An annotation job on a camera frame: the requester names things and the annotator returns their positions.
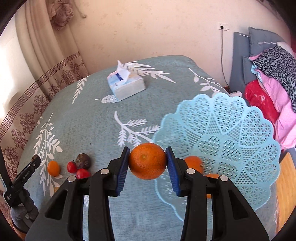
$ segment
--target wall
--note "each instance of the wall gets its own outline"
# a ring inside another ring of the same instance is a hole
[[[13,17],[0,36],[0,123],[33,82],[17,39]]]
[[[90,73],[161,55],[186,55],[225,86],[221,71],[224,31],[224,72],[229,80],[233,32],[249,26],[274,31],[290,43],[289,30],[255,0],[79,0],[87,18],[77,11],[70,27]]]

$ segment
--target gray headboard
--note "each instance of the gray headboard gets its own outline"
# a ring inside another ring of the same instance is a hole
[[[243,57],[250,56],[250,37],[246,34],[234,33],[232,70],[229,81],[230,90],[244,94],[246,84],[243,72]]]

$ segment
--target small orange fruit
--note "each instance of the small orange fruit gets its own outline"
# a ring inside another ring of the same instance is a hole
[[[143,143],[132,150],[128,164],[136,177],[151,180],[158,178],[164,172],[167,160],[160,146]]]
[[[59,164],[56,161],[50,161],[47,166],[47,171],[52,177],[57,177],[60,173]]]
[[[55,187],[54,188],[54,193],[56,193],[58,189],[59,189],[59,187]]]
[[[206,177],[211,177],[211,178],[215,178],[215,179],[218,179],[219,176],[220,176],[219,174],[215,174],[215,173],[206,174]],[[207,194],[207,198],[212,198],[212,195]]]
[[[202,160],[198,156],[188,156],[184,159],[184,161],[189,168],[193,168],[201,174],[203,173]]]

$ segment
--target cherry tomato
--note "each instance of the cherry tomato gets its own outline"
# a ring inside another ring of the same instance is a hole
[[[83,178],[87,178],[90,177],[91,174],[89,173],[88,170],[84,169],[84,168],[80,168],[78,169],[76,176],[78,179],[83,179]]]
[[[73,162],[73,161],[69,162],[68,165],[67,165],[67,170],[68,170],[68,172],[70,172],[70,173],[75,173],[75,172],[77,172],[77,167],[76,167],[76,165],[75,165],[75,162]]]

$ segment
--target beige curtain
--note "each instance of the beige curtain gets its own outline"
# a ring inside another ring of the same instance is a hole
[[[11,103],[0,124],[0,146],[12,180],[30,134],[51,99],[59,90],[88,75],[69,26],[53,30],[48,4],[45,0],[28,0],[15,16],[17,37],[35,81]],[[0,210],[11,223],[3,199]]]
[[[26,62],[49,100],[88,75],[69,26],[53,30],[48,1],[29,0],[16,14],[16,30]]]

